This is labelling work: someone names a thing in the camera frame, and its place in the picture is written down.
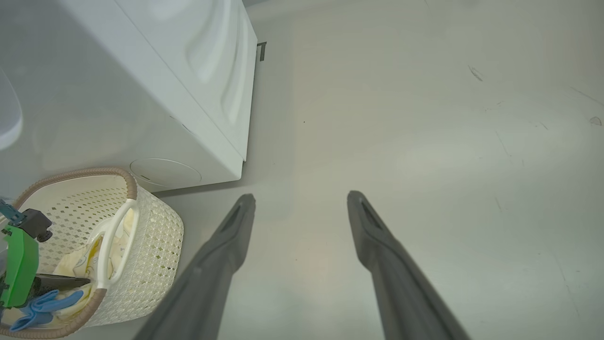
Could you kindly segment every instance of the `gray floor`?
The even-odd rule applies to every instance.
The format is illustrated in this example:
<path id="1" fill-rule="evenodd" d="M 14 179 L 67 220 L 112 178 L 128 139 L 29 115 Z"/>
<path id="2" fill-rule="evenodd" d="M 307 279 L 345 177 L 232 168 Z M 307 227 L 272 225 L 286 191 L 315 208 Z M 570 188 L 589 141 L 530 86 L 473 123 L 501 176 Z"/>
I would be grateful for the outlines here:
<path id="1" fill-rule="evenodd" d="M 243 178 L 159 194 L 185 223 L 181 266 L 238 196 L 256 197 L 219 338 L 382 338 L 347 221 L 357 189 L 474 339 L 599 339 L 603 13 L 334 1 L 253 21 L 267 46 Z"/>

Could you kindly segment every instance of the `white washing machine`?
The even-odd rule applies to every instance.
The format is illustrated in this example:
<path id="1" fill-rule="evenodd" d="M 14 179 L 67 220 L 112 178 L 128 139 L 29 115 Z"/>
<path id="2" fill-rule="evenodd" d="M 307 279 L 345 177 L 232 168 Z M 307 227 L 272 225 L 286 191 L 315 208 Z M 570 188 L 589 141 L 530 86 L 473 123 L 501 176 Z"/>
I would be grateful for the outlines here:
<path id="1" fill-rule="evenodd" d="M 241 0 L 0 0 L 0 195 L 90 166 L 240 179 L 256 45 Z"/>

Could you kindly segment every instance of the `white plastic basket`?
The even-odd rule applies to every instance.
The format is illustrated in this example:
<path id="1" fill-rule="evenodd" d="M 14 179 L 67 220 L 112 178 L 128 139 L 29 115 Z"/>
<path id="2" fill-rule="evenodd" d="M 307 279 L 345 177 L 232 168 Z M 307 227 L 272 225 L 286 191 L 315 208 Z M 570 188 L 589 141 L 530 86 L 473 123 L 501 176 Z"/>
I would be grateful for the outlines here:
<path id="1" fill-rule="evenodd" d="M 51 339 L 82 327 L 140 318 L 151 313 L 168 291 L 181 253 L 183 226 L 176 212 L 121 168 L 94 168 L 46 178 L 15 202 L 19 210 L 42 211 L 53 225 L 50 240 L 40 243 L 39 273 L 52 273 L 61 258 L 82 247 L 106 221 L 104 240 L 113 237 L 126 213 L 134 219 L 126 250 L 111 279 L 99 275 L 87 306 L 57 329 L 8 331 L 16 338 Z M 97 273 L 106 273 L 112 242 L 101 244 Z"/>

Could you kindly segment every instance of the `black bracket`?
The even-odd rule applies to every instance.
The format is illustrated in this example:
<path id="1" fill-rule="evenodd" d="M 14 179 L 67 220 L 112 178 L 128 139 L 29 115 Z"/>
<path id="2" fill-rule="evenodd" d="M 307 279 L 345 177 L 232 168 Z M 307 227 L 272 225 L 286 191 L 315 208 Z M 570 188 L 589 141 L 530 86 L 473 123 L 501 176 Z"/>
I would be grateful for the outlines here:
<path id="1" fill-rule="evenodd" d="M 256 45 L 256 47 L 260 46 L 260 61 L 264 61 L 264 51 L 266 49 L 266 41 L 265 42 L 259 42 L 258 45 Z"/>

